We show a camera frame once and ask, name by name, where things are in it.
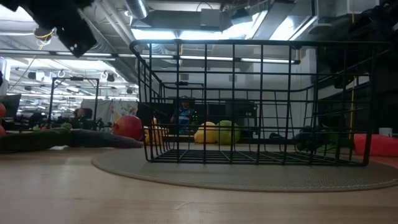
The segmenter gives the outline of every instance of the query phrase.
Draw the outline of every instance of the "red object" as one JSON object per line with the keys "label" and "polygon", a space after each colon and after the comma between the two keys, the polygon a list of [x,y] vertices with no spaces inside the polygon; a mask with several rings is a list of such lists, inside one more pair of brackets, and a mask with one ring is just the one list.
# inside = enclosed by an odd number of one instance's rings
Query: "red object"
{"label": "red object", "polygon": [[6,116],[6,107],[0,103],[0,118],[3,118]]}
{"label": "red object", "polygon": [[6,135],[6,130],[0,125],[0,136]]}
{"label": "red object", "polygon": [[[359,155],[365,153],[366,134],[354,135],[355,151]],[[398,157],[398,139],[381,134],[372,134],[371,156]]]}
{"label": "red object", "polygon": [[142,139],[141,120],[136,116],[124,115],[113,125],[113,134],[140,141]]}

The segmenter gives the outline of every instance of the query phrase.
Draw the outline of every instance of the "ceiling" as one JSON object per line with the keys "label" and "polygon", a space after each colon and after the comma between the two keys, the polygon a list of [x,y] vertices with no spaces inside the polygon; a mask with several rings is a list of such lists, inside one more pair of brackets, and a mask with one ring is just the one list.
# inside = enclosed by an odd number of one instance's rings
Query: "ceiling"
{"label": "ceiling", "polygon": [[[89,23],[98,40],[98,44],[90,52],[132,54],[129,45],[136,39],[316,40],[326,38],[325,33],[312,35],[308,31],[320,21],[325,21],[325,19],[331,24],[335,21],[338,23],[341,20],[339,16],[347,14],[349,11],[346,9],[344,13],[344,10],[338,7],[344,2],[346,3],[346,1],[348,0],[327,0],[322,1],[322,4],[319,5],[317,4],[318,1],[315,1],[315,9],[312,10],[314,6],[312,0],[209,0],[207,2],[197,0],[147,0],[146,3],[150,9],[149,15],[145,19],[138,20],[132,19],[130,16],[125,0],[96,0],[91,7],[81,11],[81,16]],[[361,1],[365,0],[356,0],[356,4],[361,5]],[[247,12],[252,21],[243,23],[243,25],[233,25],[230,18],[236,12],[236,9],[242,7],[248,8]],[[208,27],[198,30],[196,27],[200,27],[201,24],[190,24],[187,22],[192,21],[193,17],[200,18],[201,11],[206,9],[215,9],[216,12],[222,9],[221,26],[218,30],[209,30]],[[150,24],[152,27],[140,27],[143,24]],[[58,40],[56,34],[52,36],[50,42],[43,43],[37,40],[33,35],[33,30],[36,27],[37,24],[23,9],[20,8],[17,12],[11,12],[0,6],[0,49],[67,51]],[[160,48],[159,54],[175,55],[177,52],[176,45],[163,45]],[[147,45],[137,48],[142,54],[148,54],[148,49]],[[205,46],[203,44],[183,45],[180,50],[182,55],[204,56],[205,54]],[[289,51],[286,47],[264,46],[263,55],[264,58],[287,59]],[[11,54],[0,56],[12,64],[10,76],[12,91],[10,92],[13,93],[46,95],[51,90],[51,82],[47,79],[32,80],[27,77],[27,74],[29,72],[37,72],[40,74],[44,73],[47,77],[49,75],[54,77],[58,76],[60,71],[63,71],[65,72],[65,77],[99,78],[101,87],[99,96],[101,97],[129,96],[131,99],[136,97],[135,93],[132,95],[126,93],[127,88],[132,87],[134,89],[137,84],[136,61],[134,58],[114,58],[103,61],[100,58],[91,58],[84,61],[61,56],[55,58],[36,58],[34,55],[28,57],[26,55]],[[232,57],[232,47],[230,45],[209,45],[208,56]],[[261,49],[260,46],[237,45],[235,56],[259,58]],[[152,61],[154,70],[175,70],[175,66],[175,62],[171,60],[153,59]],[[200,70],[203,69],[204,62],[202,60],[182,60],[180,66],[181,70]],[[252,63],[236,63],[236,70],[248,71],[251,66]],[[231,63],[210,61],[208,67],[212,70],[230,71]],[[114,74],[114,82],[106,81],[106,75],[110,73]],[[173,77],[176,77],[172,73],[160,73],[159,76],[171,82],[174,79]],[[192,78],[194,77],[200,79],[198,75],[192,75]],[[25,87],[27,86],[31,86],[32,90],[29,88],[26,90]],[[55,94],[64,94],[67,86],[80,87],[82,91],[78,94],[87,96],[87,98],[95,94],[95,88],[88,81],[80,83],[65,81],[64,85],[58,86]],[[29,98],[38,99],[40,97],[30,96]]]}

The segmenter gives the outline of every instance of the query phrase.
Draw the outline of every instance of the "person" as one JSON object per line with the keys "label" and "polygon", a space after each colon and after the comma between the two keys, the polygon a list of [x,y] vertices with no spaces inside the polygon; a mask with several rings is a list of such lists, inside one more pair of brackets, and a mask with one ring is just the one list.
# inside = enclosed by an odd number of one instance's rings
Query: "person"
{"label": "person", "polygon": [[[188,101],[182,101],[181,105],[178,107],[178,111],[174,112],[174,115],[171,117],[170,122],[174,123],[178,116],[178,124],[179,125],[188,125],[191,124],[191,115],[195,112],[194,109],[190,107],[190,103]],[[188,126],[180,127],[179,131],[180,134],[189,134],[190,130]]]}
{"label": "person", "polygon": [[73,112],[74,118],[70,121],[73,128],[91,129],[93,110],[90,108],[78,108]]}

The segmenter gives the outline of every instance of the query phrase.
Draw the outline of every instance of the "ceiling light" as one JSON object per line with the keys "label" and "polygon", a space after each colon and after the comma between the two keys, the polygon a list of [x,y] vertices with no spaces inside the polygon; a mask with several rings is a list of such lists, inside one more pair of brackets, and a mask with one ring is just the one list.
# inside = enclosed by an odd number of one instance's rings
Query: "ceiling light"
{"label": "ceiling light", "polygon": [[179,37],[182,40],[219,40],[222,39],[221,32],[205,31],[183,31]]}
{"label": "ceiling light", "polygon": [[53,30],[48,30],[44,27],[41,27],[40,25],[33,30],[35,37],[41,41],[44,41],[43,44],[45,45],[50,43],[47,41],[51,40],[53,32]]}
{"label": "ceiling light", "polygon": [[310,25],[312,25],[317,19],[318,19],[318,16],[312,17],[312,19],[311,19],[308,23],[306,23],[299,31],[297,31],[297,32],[293,35],[293,37],[291,37],[289,40],[295,40],[295,39],[297,39],[298,37],[300,37],[300,35],[302,35],[302,34],[304,33],[304,31],[305,31],[306,29],[308,29],[308,28],[310,27]]}
{"label": "ceiling light", "polygon": [[241,24],[251,22],[252,17],[249,16],[248,11],[245,8],[238,9],[235,14],[231,16],[231,22],[235,24]]}
{"label": "ceiling light", "polygon": [[87,57],[87,60],[102,60],[102,61],[110,61],[113,62],[116,58],[101,58],[101,57]]}
{"label": "ceiling light", "polygon": [[279,25],[270,40],[289,40],[294,33],[294,23],[289,16]]}
{"label": "ceiling light", "polygon": [[[141,55],[142,58],[149,58],[149,55]],[[173,55],[152,55],[152,58],[156,59],[173,59]]]}
{"label": "ceiling light", "polygon": [[[284,59],[262,59],[263,63],[289,63],[289,60],[284,60]],[[241,62],[252,62],[252,63],[261,63],[260,58],[242,58]]]}
{"label": "ceiling light", "polygon": [[[33,94],[33,93],[22,93],[22,96],[35,96],[35,97],[51,97],[50,94]],[[94,100],[95,96],[85,96],[85,95],[63,95],[63,94],[54,94],[54,98],[64,98],[64,97],[71,97],[71,98],[79,98],[79,99],[86,99],[86,100]],[[103,100],[106,97],[109,99],[115,99],[115,100],[138,100],[137,97],[135,96],[98,96],[99,100]]]}
{"label": "ceiling light", "polygon": [[79,89],[78,89],[78,88],[75,88],[75,87],[67,87],[67,91],[74,92],[74,93],[78,93],[78,92],[79,92]]}
{"label": "ceiling light", "polygon": [[80,90],[80,92],[84,93],[84,94],[87,94],[87,95],[90,95],[90,96],[95,96],[94,93],[90,93],[89,91],[86,91],[86,90]]}
{"label": "ceiling light", "polygon": [[85,53],[86,57],[112,57],[112,54],[109,53]]}
{"label": "ceiling light", "polygon": [[131,29],[131,31],[137,40],[172,40],[176,38],[174,32],[170,30]]}
{"label": "ceiling light", "polygon": [[254,35],[254,33],[257,31],[257,30],[255,30],[253,32],[254,21],[259,17],[260,13],[264,13],[263,16],[265,17],[267,14],[267,11],[258,12],[251,16],[251,21],[234,24],[230,28],[224,30],[223,31],[223,39],[243,39],[243,38],[246,38],[246,36],[248,34]]}
{"label": "ceiling light", "polygon": [[246,40],[252,39],[254,37],[254,34],[256,34],[257,30],[260,28],[260,25],[266,18],[267,13],[268,13],[268,11],[265,10],[265,11],[260,12],[260,14],[257,13],[255,15],[253,15],[254,24],[251,27],[251,30],[246,34],[246,37],[245,37]]}
{"label": "ceiling light", "polygon": [[64,85],[64,86],[68,86],[69,84],[65,83],[65,82],[61,82],[60,80],[56,80],[56,83],[58,83],[59,85]]}
{"label": "ceiling light", "polygon": [[[204,60],[204,56],[188,56],[188,55],[181,55],[181,59],[185,60]],[[207,60],[218,60],[218,61],[225,61],[225,62],[232,62],[231,57],[207,57]]]}

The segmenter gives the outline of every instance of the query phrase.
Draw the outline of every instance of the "ceiling pipe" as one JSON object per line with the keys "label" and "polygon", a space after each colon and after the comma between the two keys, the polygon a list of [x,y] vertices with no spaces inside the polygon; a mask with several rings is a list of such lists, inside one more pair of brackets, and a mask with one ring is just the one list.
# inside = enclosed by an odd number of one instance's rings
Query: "ceiling pipe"
{"label": "ceiling pipe", "polygon": [[100,4],[99,2],[95,2],[95,5],[97,6],[98,9],[100,9],[102,11],[105,18],[109,21],[109,23],[112,25],[113,29],[115,29],[115,31],[120,35],[120,37],[127,44],[127,46],[130,46],[131,41],[129,40],[128,37],[126,37],[126,34],[124,32],[122,32],[122,30],[119,28],[119,26],[113,21],[112,17],[105,10],[104,6],[102,4]]}
{"label": "ceiling pipe", "polygon": [[108,0],[102,0],[100,1],[104,4],[105,8],[107,8],[109,10],[109,12],[113,15],[113,17],[116,19],[116,22],[118,22],[119,26],[122,28],[122,30],[124,31],[124,33],[127,35],[127,37],[130,39],[130,42],[132,42],[133,40],[135,40],[131,30],[129,30],[125,24],[124,21],[120,18],[118,12],[116,12],[115,8],[113,7],[113,5],[108,1]]}
{"label": "ceiling pipe", "polygon": [[146,0],[124,0],[130,15],[136,19],[143,19],[149,14]]}
{"label": "ceiling pipe", "polygon": [[[113,47],[113,45],[109,42],[109,40],[100,32],[100,30],[93,24],[93,22],[87,17],[87,15],[82,11],[79,10],[81,16],[85,19],[85,21],[91,26],[91,28],[93,28],[96,32],[95,34],[98,35],[98,37],[105,41],[104,44],[106,44],[107,46],[109,46],[109,48],[111,48],[112,52],[116,52],[116,49]],[[128,81],[128,82],[132,82],[132,83],[138,83],[138,78],[136,75],[136,71],[133,67],[131,67],[128,63],[126,63],[124,60],[116,60],[113,62],[108,62],[110,65],[112,65],[114,68],[116,68],[117,70],[121,71],[121,75],[122,77]]]}
{"label": "ceiling pipe", "polygon": [[33,33],[32,33],[32,32],[26,32],[26,31],[6,31],[6,30],[0,30],[0,35],[25,36],[25,35],[33,35]]}

